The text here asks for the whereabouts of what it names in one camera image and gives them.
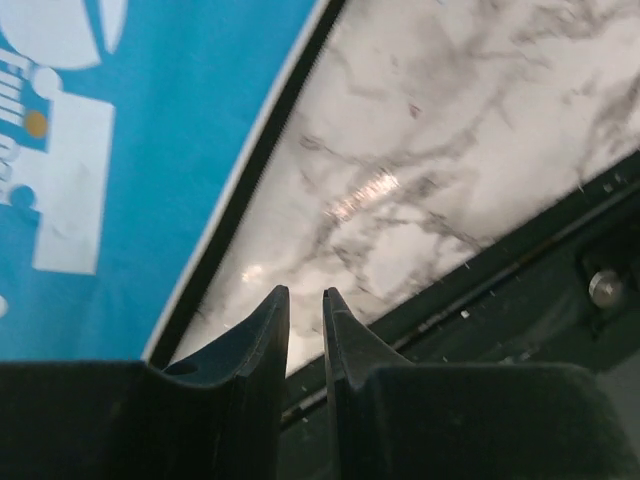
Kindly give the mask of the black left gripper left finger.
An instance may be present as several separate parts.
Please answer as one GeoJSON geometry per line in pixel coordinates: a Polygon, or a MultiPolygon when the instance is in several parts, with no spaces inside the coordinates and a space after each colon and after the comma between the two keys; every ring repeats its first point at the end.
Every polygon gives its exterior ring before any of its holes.
{"type": "Polygon", "coordinates": [[[242,322],[157,369],[5,362],[5,479],[273,479],[290,328],[275,287],[242,322]]]}

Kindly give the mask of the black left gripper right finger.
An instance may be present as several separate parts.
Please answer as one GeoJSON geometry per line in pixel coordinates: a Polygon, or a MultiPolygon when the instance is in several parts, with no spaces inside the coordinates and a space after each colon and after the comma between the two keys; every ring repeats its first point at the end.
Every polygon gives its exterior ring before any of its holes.
{"type": "Polygon", "coordinates": [[[635,479],[594,376],[570,364],[416,365],[323,294],[336,479],[635,479]]]}

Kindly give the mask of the blue Sport racket bag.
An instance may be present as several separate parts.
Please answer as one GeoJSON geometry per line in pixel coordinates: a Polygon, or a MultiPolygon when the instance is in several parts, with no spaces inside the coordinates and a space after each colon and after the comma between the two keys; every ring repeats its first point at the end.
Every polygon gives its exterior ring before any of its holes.
{"type": "Polygon", "coordinates": [[[1,357],[148,359],[329,1],[1,5],[1,357]]]}

